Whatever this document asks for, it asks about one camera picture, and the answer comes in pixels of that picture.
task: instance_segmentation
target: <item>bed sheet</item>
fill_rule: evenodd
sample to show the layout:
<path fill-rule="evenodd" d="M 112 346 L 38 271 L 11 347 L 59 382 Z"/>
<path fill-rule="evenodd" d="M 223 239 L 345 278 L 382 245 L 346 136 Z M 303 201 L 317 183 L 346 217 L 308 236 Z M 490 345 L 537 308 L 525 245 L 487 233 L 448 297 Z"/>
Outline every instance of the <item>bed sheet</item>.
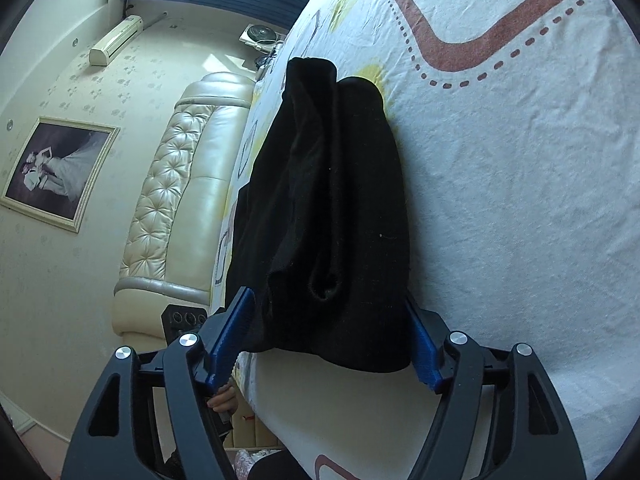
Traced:
<path fill-rule="evenodd" d="M 311 0 L 255 88 L 212 308 L 238 190 L 295 56 L 376 84 L 404 171 L 412 293 L 482 345 L 533 346 L 594 478 L 640 415 L 640 47 L 620 12 L 611 0 Z M 408 475 L 436 404 L 410 368 L 371 376 L 282 351 L 241 363 L 247 399 L 312 477 Z"/>

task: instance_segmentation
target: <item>black cloth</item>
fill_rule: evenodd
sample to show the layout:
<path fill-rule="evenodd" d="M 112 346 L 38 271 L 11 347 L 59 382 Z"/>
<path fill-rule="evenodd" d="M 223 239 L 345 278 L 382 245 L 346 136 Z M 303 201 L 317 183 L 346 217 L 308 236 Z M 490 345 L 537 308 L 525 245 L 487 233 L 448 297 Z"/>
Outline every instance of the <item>black cloth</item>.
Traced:
<path fill-rule="evenodd" d="M 261 458 L 249 469 L 247 480 L 311 480 L 288 449 Z"/>
<path fill-rule="evenodd" d="M 239 191 L 227 306 L 256 295 L 244 342 L 391 372 L 410 362 L 409 237 L 398 149 L 366 79 L 291 59 L 282 104 Z"/>
<path fill-rule="evenodd" d="M 174 480 L 186 480 L 178 450 L 164 464 L 166 472 Z M 288 449 L 267 455 L 250 469 L 247 480 L 310 480 L 302 466 Z"/>
<path fill-rule="evenodd" d="M 31 456 L 0 406 L 0 478 L 4 480 L 50 480 Z"/>

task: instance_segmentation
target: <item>metal screw cap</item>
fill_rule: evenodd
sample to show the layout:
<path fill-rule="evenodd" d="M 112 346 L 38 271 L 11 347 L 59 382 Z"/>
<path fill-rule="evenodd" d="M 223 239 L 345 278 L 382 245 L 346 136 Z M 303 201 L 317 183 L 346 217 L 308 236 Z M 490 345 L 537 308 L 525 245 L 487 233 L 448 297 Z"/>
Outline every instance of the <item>metal screw cap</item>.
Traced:
<path fill-rule="evenodd" d="M 131 355 L 131 348 L 128 346 L 121 346 L 116 350 L 116 357 L 118 359 L 126 359 Z"/>
<path fill-rule="evenodd" d="M 463 345 L 468 341 L 468 338 L 462 332 L 451 332 L 449 339 L 451 339 L 451 342 L 456 345 Z"/>
<path fill-rule="evenodd" d="M 184 334 L 183 336 L 181 336 L 180 338 L 180 344 L 182 346 L 193 346 L 196 344 L 196 341 L 198 340 L 198 336 L 196 336 L 195 334 Z"/>
<path fill-rule="evenodd" d="M 533 350 L 532 350 L 532 348 L 531 348 L 528 344 L 526 344 L 526 343 L 519 343 L 519 344 L 516 346 L 516 352 L 517 352 L 518 354 L 520 354 L 520 355 L 524 355 L 524 356 L 527 356 L 527 355 L 531 355 L 531 354 L 533 354 Z"/>

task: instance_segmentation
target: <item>air conditioner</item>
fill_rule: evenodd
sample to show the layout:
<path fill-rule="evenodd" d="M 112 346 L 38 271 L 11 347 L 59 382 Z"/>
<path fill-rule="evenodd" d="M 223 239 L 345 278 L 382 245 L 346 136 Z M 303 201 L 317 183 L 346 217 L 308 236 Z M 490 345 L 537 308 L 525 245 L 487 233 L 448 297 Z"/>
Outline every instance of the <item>air conditioner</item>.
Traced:
<path fill-rule="evenodd" d="M 280 34 L 265 25 L 250 23 L 240 36 L 240 41 L 266 54 L 270 54 L 275 45 L 284 41 L 286 34 Z"/>
<path fill-rule="evenodd" d="M 107 66 L 131 40 L 142 32 L 142 28 L 140 16 L 129 16 L 120 22 L 89 51 L 89 64 Z"/>

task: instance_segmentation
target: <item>picture frame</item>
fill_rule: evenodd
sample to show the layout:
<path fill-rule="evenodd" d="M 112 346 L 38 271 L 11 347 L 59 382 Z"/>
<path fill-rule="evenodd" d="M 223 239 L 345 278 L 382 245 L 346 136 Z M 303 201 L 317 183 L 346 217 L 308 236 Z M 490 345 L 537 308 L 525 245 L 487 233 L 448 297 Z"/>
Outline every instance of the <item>picture frame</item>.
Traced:
<path fill-rule="evenodd" d="M 120 128 L 39 117 L 22 145 L 0 204 L 79 232 L 89 196 Z"/>

